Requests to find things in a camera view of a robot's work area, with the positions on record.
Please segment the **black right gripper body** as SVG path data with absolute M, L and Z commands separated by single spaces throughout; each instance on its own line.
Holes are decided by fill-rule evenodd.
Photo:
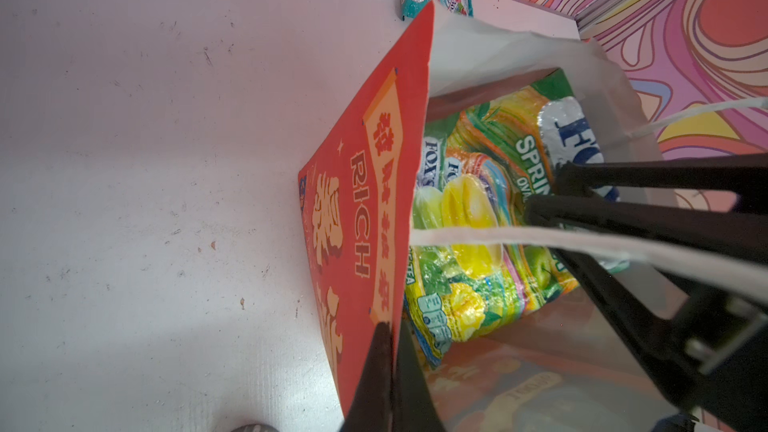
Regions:
M 674 283 L 687 294 L 675 314 L 673 343 L 684 379 L 671 403 L 699 407 L 735 431 L 767 429 L 767 270 Z

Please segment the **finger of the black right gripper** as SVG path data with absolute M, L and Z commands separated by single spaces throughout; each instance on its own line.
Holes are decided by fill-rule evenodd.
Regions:
M 575 276 L 623 346 L 665 396 L 684 379 L 673 318 L 687 294 L 674 283 L 767 270 L 767 218 L 598 198 L 537 196 L 526 236 Z
M 586 197 L 592 189 L 604 186 L 730 191 L 738 197 L 733 208 L 735 212 L 765 213 L 767 155 L 582 165 L 567 163 L 557 170 L 553 191 L 557 195 Z

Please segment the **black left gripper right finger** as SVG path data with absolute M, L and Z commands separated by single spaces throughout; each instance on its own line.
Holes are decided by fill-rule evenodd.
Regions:
M 406 320 L 401 321 L 392 387 L 393 431 L 446 431 L 432 402 Z

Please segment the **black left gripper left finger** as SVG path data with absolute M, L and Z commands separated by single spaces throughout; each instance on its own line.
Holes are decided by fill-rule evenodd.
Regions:
M 392 334 L 376 325 L 352 405 L 341 432 L 387 432 L 391 425 Z

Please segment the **yellow green lemon snack bag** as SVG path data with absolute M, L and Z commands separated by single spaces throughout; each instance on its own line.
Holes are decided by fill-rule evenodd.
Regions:
M 430 106 L 411 223 L 415 229 L 524 225 L 556 170 L 604 159 L 564 71 L 527 85 L 441 97 Z M 423 363 L 506 326 L 577 287 L 547 248 L 528 244 L 416 246 L 405 300 Z

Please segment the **red white paper bag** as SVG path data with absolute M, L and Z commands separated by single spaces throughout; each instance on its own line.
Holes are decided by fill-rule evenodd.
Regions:
M 406 320 L 446 431 L 735 431 L 699 407 L 675 407 L 578 281 L 541 309 L 452 345 L 438 367 L 423 363 L 405 300 L 411 249 L 537 245 L 526 236 L 528 202 L 579 197 L 554 191 L 530 197 L 521 227 L 415 229 L 412 207 L 429 108 L 441 97 L 523 86 L 556 69 L 566 74 L 593 130 L 600 163 L 667 161 L 658 130 L 723 109 L 715 102 L 648 122 L 623 71 L 598 46 L 512 32 L 427 5 L 299 174 L 320 328 L 344 420 L 376 325 L 391 328 L 393 382 Z M 738 200 L 730 191 L 622 186 L 592 189 L 586 198 L 718 213 L 735 212 Z

